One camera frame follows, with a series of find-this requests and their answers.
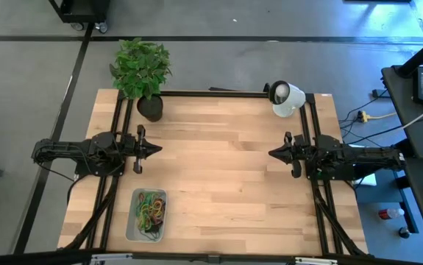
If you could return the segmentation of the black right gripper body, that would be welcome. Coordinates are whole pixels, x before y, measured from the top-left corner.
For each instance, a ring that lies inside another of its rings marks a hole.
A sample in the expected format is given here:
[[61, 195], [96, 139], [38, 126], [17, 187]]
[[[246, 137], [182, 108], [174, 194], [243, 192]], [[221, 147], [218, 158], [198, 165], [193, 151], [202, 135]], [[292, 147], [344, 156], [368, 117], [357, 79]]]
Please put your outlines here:
[[291, 155], [291, 165], [293, 169], [291, 170], [291, 175], [294, 178], [299, 178], [302, 175], [302, 165], [300, 160], [296, 159], [296, 148], [298, 146], [311, 146], [303, 135], [292, 136], [290, 132], [285, 133], [285, 143], [289, 144], [288, 155]]

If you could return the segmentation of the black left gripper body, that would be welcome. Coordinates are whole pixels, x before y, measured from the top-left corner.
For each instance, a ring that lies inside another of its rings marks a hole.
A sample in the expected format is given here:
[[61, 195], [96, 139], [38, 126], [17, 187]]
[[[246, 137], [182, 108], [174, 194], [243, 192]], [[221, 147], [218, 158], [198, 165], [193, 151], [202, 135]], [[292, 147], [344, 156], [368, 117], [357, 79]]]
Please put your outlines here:
[[145, 158], [146, 147], [143, 145], [145, 141], [145, 128], [143, 125], [138, 125], [137, 128], [137, 137], [133, 136], [130, 133], [121, 136], [121, 145], [125, 141], [134, 141], [135, 142], [135, 162], [133, 163], [133, 171], [136, 174], [141, 174], [143, 167], [141, 161]]

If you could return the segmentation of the green rubber band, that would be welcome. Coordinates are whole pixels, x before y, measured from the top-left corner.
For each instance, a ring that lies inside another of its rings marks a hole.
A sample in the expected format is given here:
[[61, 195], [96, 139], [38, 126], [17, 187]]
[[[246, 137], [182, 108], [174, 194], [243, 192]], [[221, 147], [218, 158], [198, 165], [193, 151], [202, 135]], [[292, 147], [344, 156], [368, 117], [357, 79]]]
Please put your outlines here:
[[148, 230], [152, 225], [149, 218], [149, 203], [144, 200], [138, 206], [138, 227], [141, 230]]

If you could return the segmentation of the wide black rubber band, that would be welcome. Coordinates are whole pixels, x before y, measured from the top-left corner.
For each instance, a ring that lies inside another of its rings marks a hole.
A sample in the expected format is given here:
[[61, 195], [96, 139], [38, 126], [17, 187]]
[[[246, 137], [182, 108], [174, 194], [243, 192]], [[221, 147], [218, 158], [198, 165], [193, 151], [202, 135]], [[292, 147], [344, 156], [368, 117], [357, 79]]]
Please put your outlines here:
[[149, 220], [146, 221], [145, 232], [146, 233], [159, 233], [162, 225], [163, 225], [162, 219], [149, 219]]

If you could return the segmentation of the long teal rubber band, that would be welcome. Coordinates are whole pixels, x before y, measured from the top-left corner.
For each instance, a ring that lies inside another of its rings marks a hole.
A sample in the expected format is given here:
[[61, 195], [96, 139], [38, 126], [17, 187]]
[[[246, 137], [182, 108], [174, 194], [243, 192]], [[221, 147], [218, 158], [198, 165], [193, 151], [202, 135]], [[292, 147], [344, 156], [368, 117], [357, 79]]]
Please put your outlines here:
[[141, 227], [138, 231], [142, 236], [146, 237], [149, 241], [159, 241], [161, 237], [160, 231], [159, 233], [146, 233], [144, 227]]

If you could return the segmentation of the grey plastic bin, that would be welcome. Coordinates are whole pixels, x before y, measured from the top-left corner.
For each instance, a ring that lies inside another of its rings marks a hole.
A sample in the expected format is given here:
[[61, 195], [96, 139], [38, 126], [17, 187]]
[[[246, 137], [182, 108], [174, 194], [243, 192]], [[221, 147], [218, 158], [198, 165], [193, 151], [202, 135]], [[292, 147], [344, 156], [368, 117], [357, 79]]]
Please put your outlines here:
[[127, 220], [127, 230], [126, 230], [126, 238], [129, 241], [136, 241], [136, 242], [145, 242], [145, 243], [156, 243], [158, 241], [149, 241], [146, 237], [142, 236], [139, 233], [139, 221], [138, 221], [138, 206], [139, 204], [146, 200], [146, 195], [149, 192], [158, 192], [161, 194], [161, 197], [164, 200], [165, 205], [165, 215], [163, 217], [163, 225], [160, 228], [161, 237], [159, 241], [162, 239], [165, 229], [165, 223], [166, 223], [166, 212], [167, 212], [167, 193], [163, 189], [153, 189], [153, 188], [136, 188], [132, 192], [132, 199], [129, 207], [129, 216]]

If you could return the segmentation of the black plant pot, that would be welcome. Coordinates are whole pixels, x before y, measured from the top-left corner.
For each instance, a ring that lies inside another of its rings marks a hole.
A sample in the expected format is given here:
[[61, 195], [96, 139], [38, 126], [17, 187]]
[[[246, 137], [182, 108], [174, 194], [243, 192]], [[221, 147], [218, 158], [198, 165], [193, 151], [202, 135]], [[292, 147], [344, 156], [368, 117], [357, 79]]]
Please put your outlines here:
[[159, 121], [163, 116], [163, 100], [158, 95], [152, 95], [150, 99], [143, 96], [137, 102], [137, 109], [150, 122]]

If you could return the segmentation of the green leafy plant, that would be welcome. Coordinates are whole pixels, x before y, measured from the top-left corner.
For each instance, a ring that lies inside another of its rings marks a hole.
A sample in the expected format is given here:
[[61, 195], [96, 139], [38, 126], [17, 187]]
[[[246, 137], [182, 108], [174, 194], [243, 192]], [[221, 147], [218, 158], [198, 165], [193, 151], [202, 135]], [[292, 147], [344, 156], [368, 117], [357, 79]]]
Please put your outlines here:
[[128, 99], [151, 99], [171, 76], [169, 50], [163, 44], [141, 38], [121, 40], [115, 61], [109, 64], [113, 87]]

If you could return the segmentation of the white sheet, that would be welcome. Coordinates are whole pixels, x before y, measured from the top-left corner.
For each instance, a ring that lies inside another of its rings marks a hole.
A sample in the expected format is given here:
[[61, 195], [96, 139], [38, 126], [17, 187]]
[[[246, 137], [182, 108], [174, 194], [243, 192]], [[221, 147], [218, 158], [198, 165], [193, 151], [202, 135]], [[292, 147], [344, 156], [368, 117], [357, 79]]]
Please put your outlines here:
[[377, 185], [376, 175], [375, 174], [370, 174], [370, 175], [367, 175], [365, 177], [362, 177], [359, 180], [356, 180], [354, 182], [354, 184], [356, 186], [358, 186], [358, 185], [376, 186]]

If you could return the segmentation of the yellow power plug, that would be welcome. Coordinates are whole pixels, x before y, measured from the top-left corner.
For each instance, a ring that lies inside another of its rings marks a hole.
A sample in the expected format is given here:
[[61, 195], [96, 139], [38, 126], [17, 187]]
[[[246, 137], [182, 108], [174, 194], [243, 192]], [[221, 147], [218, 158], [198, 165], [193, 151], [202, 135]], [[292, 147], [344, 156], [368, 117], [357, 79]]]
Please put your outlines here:
[[381, 116], [370, 116], [369, 114], [366, 113], [366, 111], [362, 110], [362, 111], [358, 111], [358, 119], [362, 122], [362, 123], [367, 123], [370, 120], [378, 120], [378, 119], [385, 119], [388, 118], [390, 116], [394, 116], [396, 115], [396, 113], [389, 113], [389, 114], [385, 114], [385, 115], [381, 115]]

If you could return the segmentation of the red white bottle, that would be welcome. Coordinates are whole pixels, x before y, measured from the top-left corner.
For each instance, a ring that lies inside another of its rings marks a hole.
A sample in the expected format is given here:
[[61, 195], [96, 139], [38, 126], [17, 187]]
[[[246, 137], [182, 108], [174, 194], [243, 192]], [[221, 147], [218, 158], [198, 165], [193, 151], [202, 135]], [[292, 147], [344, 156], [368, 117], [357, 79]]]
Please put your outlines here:
[[405, 215], [401, 208], [386, 208], [378, 211], [378, 216], [383, 220], [395, 219]]

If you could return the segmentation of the black wheeled cart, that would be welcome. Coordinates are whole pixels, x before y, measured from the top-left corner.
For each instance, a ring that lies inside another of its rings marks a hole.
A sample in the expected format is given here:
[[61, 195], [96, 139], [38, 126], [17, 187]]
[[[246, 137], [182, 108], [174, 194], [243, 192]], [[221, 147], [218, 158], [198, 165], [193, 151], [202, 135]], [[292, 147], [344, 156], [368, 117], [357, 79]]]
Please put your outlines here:
[[107, 13], [111, 0], [48, 0], [59, 19], [70, 24], [76, 31], [82, 31], [87, 24], [93, 24], [99, 33], [108, 31]]

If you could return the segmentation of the black stand pole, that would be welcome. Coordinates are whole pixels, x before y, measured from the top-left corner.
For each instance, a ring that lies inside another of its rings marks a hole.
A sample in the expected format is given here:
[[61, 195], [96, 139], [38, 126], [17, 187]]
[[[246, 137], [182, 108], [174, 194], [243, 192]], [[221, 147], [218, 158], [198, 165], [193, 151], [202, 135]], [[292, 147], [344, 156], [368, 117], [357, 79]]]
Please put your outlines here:
[[423, 48], [420, 49], [411, 59], [399, 67], [395, 67], [396, 74], [400, 77], [409, 77], [421, 64], [423, 64]]

